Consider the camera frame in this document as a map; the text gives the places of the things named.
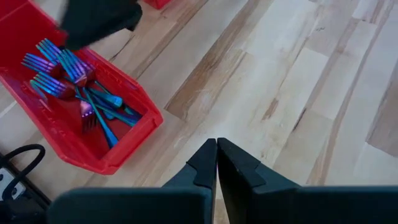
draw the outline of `fork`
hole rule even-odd
[[[76,96],[81,97],[79,88],[75,88]],[[94,128],[97,124],[97,117],[91,104],[80,100],[80,116],[81,116],[81,129],[83,133],[87,132],[91,128]]]
[[[43,72],[39,72],[30,83],[60,99],[75,95],[74,87],[66,85]]]
[[[36,72],[50,73],[55,68],[55,65],[53,63],[48,62],[45,59],[42,59],[39,56],[30,53],[27,53],[25,55],[21,64],[32,70],[35,70]]]
[[[53,64],[59,63],[57,56],[61,54],[61,50],[47,38],[40,41],[36,47]]]
[[[76,85],[83,87],[95,78],[93,70],[71,51],[62,50],[57,58]]]
[[[95,80],[95,84],[96,84],[97,86],[99,86],[105,93],[107,93],[107,94],[109,94],[109,95],[112,95],[112,93],[111,93],[107,88],[105,88],[105,86],[103,86],[99,81],[96,81],[96,80]],[[127,114],[133,115],[134,117],[136,117],[137,120],[139,120],[139,119],[142,118],[142,115],[141,115],[141,114],[139,114],[137,111],[135,111],[134,109],[132,109],[131,107],[129,107],[127,104],[123,103],[123,104],[122,104],[122,107],[124,108],[124,111],[125,111]]]
[[[113,108],[120,108],[123,104],[123,99],[120,96],[115,96],[107,93],[103,93],[101,91],[95,89],[89,89],[90,93],[95,96],[101,98],[101,100],[107,102]]]
[[[87,102],[87,103],[90,102],[88,99],[86,99],[86,98],[84,98],[84,97],[82,97],[82,96],[76,95],[75,97],[78,98],[79,100],[85,101],[85,102]],[[133,127],[133,126],[136,125],[136,123],[137,123],[137,121],[135,121],[135,119],[134,119],[133,117],[128,117],[128,116],[119,114],[118,112],[113,111],[111,108],[108,108],[107,106],[103,106],[103,105],[98,104],[98,103],[94,103],[94,105],[95,105],[97,108],[101,109],[102,111],[107,112],[107,113],[113,115],[115,118],[121,120],[122,122],[126,123],[126,124],[129,125],[129,126],[132,126],[132,127]]]
[[[93,100],[91,99],[90,94],[88,93],[86,87],[83,87],[83,92],[85,93],[85,95],[87,96],[88,101],[90,102],[91,106],[94,109],[95,114],[97,115],[98,121],[101,124],[104,133],[105,133],[105,138],[106,141],[108,142],[108,146],[109,148],[112,148],[113,146],[115,146],[118,143],[118,139],[117,137],[114,135],[114,133],[112,132],[112,130],[108,127],[108,125],[105,123],[104,119],[102,118],[100,112],[98,111],[96,105],[94,104]]]

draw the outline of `light wood plank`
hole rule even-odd
[[[11,104],[15,102],[14,98],[11,96],[11,94],[7,91],[7,89],[0,83],[0,114],[1,113],[7,113],[7,108],[10,106],[12,107]]]
[[[280,87],[275,98],[278,101],[277,107],[273,115],[269,116],[272,132],[267,133],[269,139],[265,142],[268,151],[265,160],[268,164],[274,164],[290,132],[299,121],[327,60],[328,57],[324,55],[303,49]]]
[[[354,170],[354,181],[361,185],[396,185],[398,158],[365,144]]]
[[[303,47],[299,43],[309,35],[317,14],[318,5],[312,2],[274,1],[241,48],[255,57],[275,57],[275,53],[293,64]]]
[[[355,86],[336,137],[326,184],[349,182],[395,64],[398,61],[398,5],[390,12]]]
[[[394,1],[391,0],[360,0],[353,17],[364,22],[379,24],[382,15]]]
[[[332,124],[332,120],[314,111],[305,111],[273,169],[298,184],[306,184],[321,149],[328,142]]]
[[[398,157],[398,64],[377,113],[368,143]]]
[[[168,102],[166,110],[181,119],[189,119],[188,110],[205,91],[206,104],[198,112],[207,114],[223,85],[242,61],[245,52],[240,45],[246,40],[273,0],[249,0],[224,30],[178,92]]]
[[[166,106],[246,2],[215,0],[205,4],[139,77],[159,107]]]
[[[28,140],[37,128],[17,103],[11,104],[0,117],[0,150],[10,152]]]
[[[349,24],[358,1],[324,0],[317,24],[305,46],[330,57]]]
[[[311,110],[331,120],[336,118],[375,31],[375,25],[365,22],[358,23],[346,47],[340,52],[334,66],[329,71],[325,84],[317,95]]]
[[[203,115],[208,114],[215,101],[220,101],[218,97],[222,88],[229,88],[229,90],[225,90],[229,91],[229,97],[225,96],[223,98],[225,104],[238,106],[238,104],[231,102],[231,98],[241,99],[243,97],[241,102],[247,103],[245,107],[248,111],[253,111],[252,116],[248,117],[247,121],[242,121],[242,123],[251,123],[250,119],[255,122],[262,120],[279,86],[297,58],[317,14],[317,5],[308,1],[301,2],[303,4],[298,1],[295,2],[297,7],[292,7],[289,11],[284,10],[286,9],[284,7],[285,3],[284,1],[276,1],[269,7],[266,5],[257,7],[259,10],[262,9],[262,11],[257,12],[259,14],[263,13],[261,19],[253,18],[252,22],[250,19],[248,20],[249,24],[245,25],[247,29],[243,30],[241,35],[238,36],[220,65],[214,68],[214,74],[211,75],[203,89],[199,91],[193,103],[190,103],[190,107],[183,111],[184,118],[188,122],[195,122],[202,118]],[[281,13],[275,13],[274,11],[283,12],[283,16],[288,19],[275,20],[274,16],[280,17]],[[292,14],[301,15],[301,17],[292,17]],[[295,32],[291,31],[289,34],[294,38],[286,39],[285,31],[278,31],[279,27],[286,26],[295,26],[301,29],[294,29]],[[279,39],[278,48],[271,48],[268,43],[257,45],[258,40],[256,38],[259,38],[257,33],[262,32],[261,30],[263,29],[268,30],[266,33]],[[257,57],[244,51],[244,49],[253,49],[254,47],[252,46],[257,46],[258,48],[259,54]],[[225,73],[223,73],[225,71],[228,72],[227,74],[235,73],[241,75],[236,77],[229,75],[229,77],[225,76]],[[247,80],[248,83],[241,83],[241,80]]]

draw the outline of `iridescent fork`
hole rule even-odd
[[[105,139],[108,142],[109,148],[112,148],[113,146],[115,146],[118,143],[118,141],[119,141],[118,138],[114,135],[112,130],[108,127],[108,125],[106,124],[106,122],[102,118],[102,116],[101,116],[100,112],[98,111],[96,105],[94,104],[93,100],[91,99],[91,96],[88,93],[86,87],[83,87],[83,92],[87,96],[87,99],[90,102],[91,106],[93,107],[94,112],[97,115],[98,121],[99,121],[99,123],[101,124],[101,126],[102,126],[102,128],[104,130]]]
[[[53,64],[59,63],[57,56],[61,54],[61,50],[47,38],[40,41],[36,47]]]
[[[87,98],[84,98],[84,97],[82,97],[82,96],[76,95],[75,97],[78,98],[78,99],[81,100],[81,101],[85,101],[85,102],[87,102],[87,103],[90,102]],[[107,112],[107,113],[109,113],[109,114],[112,114],[115,118],[121,120],[122,122],[126,123],[126,124],[129,125],[129,126],[132,126],[132,127],[133,127],[133,126],[137,123],[137,121],[136,121],[133,117],[131,117],[131,116],[125,116],[125,115],[123,115],[123,114],[119,114],[118,112],[113,111],[111,108],[109,108],[109,107],[107,107],[107,106],[104,106],[104,105],[101,105],[101,104],[99,104],[99,103],[94,103],[94,105],[95,105],[97,108],[101,109],[104,113]]]
[[[47,98],[39,88],[60,99],[70,98],[75,95],[75,89],[72,86],[66,85],[42,72],[37,74],[34,79],[30,81],[30,85],[45,99]],[[80,113],[83,132],[88,131],[96,125],[96,115],[93,107],[89,103],[80,101]]]
[[[105,93],[112,95],[112,93],[108,89],[106,89],[105,86],[103,86],[99,81],[95,81],[95,84],[98,85]],[[133,115],[134,119],[136,119],[137,121],[142,118],[141,114],[129,107],[127,104],[123,103],[122,107],[127,114]]]
[[[88,81],[95,78],[92,69],[71,51],[63,50],[57,57],[62,67],[67,71],[69,78],[76,85],[83,87]]]
[[[43,72],[39,72],[30,83],[60,99],[67,99],[75,95],[73,86],[62,83]]]
[[[35,70],[36,72],[45,72],[50,73],[54,68],[55,65],[51,62],[42,59],[39,56],[27,53],[23,59],[21,64],[25,65],[26,67]]]

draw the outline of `fork handle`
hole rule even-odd
[[[112,95],[112,93],[111,93],[109,90],[107,90],[107,89],[105,88],[105,86],[103,86],[99,81],[95,80],[94,82],[95,82],[95,84],[98,85],[105,93]],[[122,106],[124,106],[124,111],[125,111],[126,113],[128,113],[129,115],[135,116],[137,119],[141,119],[142,115],[139,114],[138,112],[136,112],[136,111],[135,111],[134,109],[132,109],[131,107],[129,107],[126,103],[123,103]]]
[[[97,107],[95,106],[93,99],[91,99],[91,96],[88,93],[86,87],[83,87],[83,91],[84,91],[85,95],[87,96],[87,99],[90,102],[91,106],[93,107],[94,112],[97,115],[98,121],[101,124],[101,126],[105,132],[105,138],[106,138],[106,141],[108,142],[109,147],[112,148],[113,146],[115,146],[118,143],[117,137],[113,134],[112,130],[108,127],[108,125],[106,125],[100,112],[98,111]]]
[[[90,103],[86,98],[83,98],[83,97],[81,97],[79,95],[76,95],[75,98],[77,98],[79,100],[82,100],[82,101],[85,101],[87,103]],[[129,125],[129,126],[133,127],[137,123],[137,121],[134,118],[129,118],[129,117],[125,116],[125,115],[119,114],[118,112],[116,112],[114,110],[111,110],[111,109],[109,109],[107,107],[101,106],[101,105],[99,105],[97,103],[94,103],[94,104],[95,104],[95,106],[97,108],[101,109],[104,113],[107,112],[107,113],[113,115],[115,118],[121,120],[126,125]]]

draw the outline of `blue fork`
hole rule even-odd
[[[76,95],[81,97],[78,87],[75,87]],[[91,104],[80,100],[80,116],[81,116],[81,128],[83,133],[94,128],[97,124],[97,117]]]
[[[39,72],[30,83],[60,99],[70,98],[75,93],[74,89],[43,72]]]
[[[69,50],[63,50],[58,57],[59,57],[59,62],[62,64],[64,69],[69,74],[67,80],[74,84],[76,84],[76,81],[79,81],[81,77],[84,77],[87,73],[92,72],[92,69],[85,62],[81,61],[75,54],[73,54]],[[110,104],[115,108],[118,108],[120,107],[122,102],[122,99],[120,97],[113,95],[95,94],[92,95],[92,97],[101,106],[107,109],[111,109],[108,106],[108,104]],[[114,119],[115,117],[112,113],[109,113],[107,111],[104,111],[104,115],[108,119]]]
[[[81,101],[85,101],[85,102],[87,102],[87,103],[90,102],[88,99],[86,99],[86,98],[84,98],[84,97],[82,97],[82,96],[76,95],[75,97],[78,98],[78,99],[81,100]],[[134,118],[130,118],[130,117],[128,117],[128,116],[119,114],[118,112],[113,111],[111,108],[108,108],[107,106],[103,106],[103,105],[98,104],[98,103],[94,103],[94,105],[95,105],[97,108],[99,108],[99,109],[101,109],[102,111],[104,111],[104,113],[107,112],[107,113],[113,115],[115,118],[121,120],[123,123],[126,123],[127,125],[129,125],[129,126],[131,126],[131,127],[133,127],[133,126],[136,125],[136,123],[137,123],[137,121],[135,121]]]
[[[108,127],[108,125],[105,123],[105,121],[102,118],[100,112],[98,111],[96,105],[94,104],[93,99],[91,99],[91,96],[88,93],[86,87],[83,87],[83,92],[85,93],[88,101],[90,102],[91,106],[93,107],[94,112],[97,115],[98,121],[104,130],[105,138],[106,138],[106,141],[108,142],[109,148],[112,148],[113,146],[115,146],[118,143],[117,137],[114,135],[112,130]]]
[[[107,94],[109,94],[109,95],[112,95],[112,93],[111,93],[108,89],[106,89],[105,86],[103,86],[99,81],[96,81],[96,80],[95,80],[95,84],[96,84],[97,86],[99,86],[105,93],[107,93]],[[139,120],[139,119],[142,118],[142,115],[141,115],[141,114],[139,114],[139,113],[138,113],[137,111],[135,111],[134,109],[130,108],[127,104],[123,103],[122,106],[123,106],[123,108],[124,108],[124,111],[125,111],[127,114],[129,114],[129,115],[133,115],[133,116],[135,117],[135,119]]]
[[[40,41],[36,47],[51,63],[55,65],[59,63],[57,56],[61,54],[61,50],[47,38]]]
[[[45,59],[40,58],[39,56],[27,53],[21,62],[21,64],[26,67],[36,71],[36,72],[44,72],[50,73],[55,65],[51,62],[46,61]]]

